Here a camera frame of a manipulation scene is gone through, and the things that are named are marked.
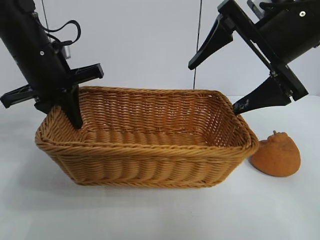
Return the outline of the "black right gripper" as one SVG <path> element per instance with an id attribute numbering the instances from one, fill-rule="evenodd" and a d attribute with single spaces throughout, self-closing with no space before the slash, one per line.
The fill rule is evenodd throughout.
<path id="1" fill-rule="evenodd" d="M 234 0 L 225 0 L 203 44 L 188 62 L 194 70 L 212 54 L 233 41 L 236 31 L 263 61 L 272 74 L 261 85 L 233 104 L 235 115 L 256 109 L 286 106 L 303 98 L 308 91 L 288 64 L 320 44 L 320 2 L 293 0 L 263 1 L 266 12 L 253 23 Z"/>

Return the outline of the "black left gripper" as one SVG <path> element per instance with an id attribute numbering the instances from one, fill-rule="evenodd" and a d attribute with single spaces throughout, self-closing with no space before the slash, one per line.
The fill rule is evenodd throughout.
<path id="1" fill-rule="evenodd" d="M 73 127 L 80 129 L 83 119 L 77 85 L 101 79 L 101 65 L 70 69 L 63 54 L 50 43 L 37 22 L 8 24 L 1 29 L 0 37 L 28 83 L 5 93 L 0 98 L 2 104 L 9 108 L 37 98 L 39 101 L 34 107 L 38 111 L 48 115 L 53 107 L 61 106 Z"/>

